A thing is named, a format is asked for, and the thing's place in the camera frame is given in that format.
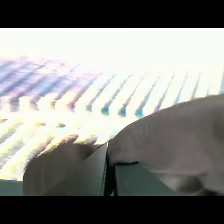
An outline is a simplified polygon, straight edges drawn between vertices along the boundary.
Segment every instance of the dark gray cloth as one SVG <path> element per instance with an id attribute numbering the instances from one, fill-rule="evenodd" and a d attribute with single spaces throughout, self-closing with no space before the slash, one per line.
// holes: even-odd
<path id="1" fill-rule="evenodd" d="M 108 146 L 112 165 L 140 162 L 156 174 L 197 177 L 224 193 L 224 96 L 181 103 L 125 127 Z"/>

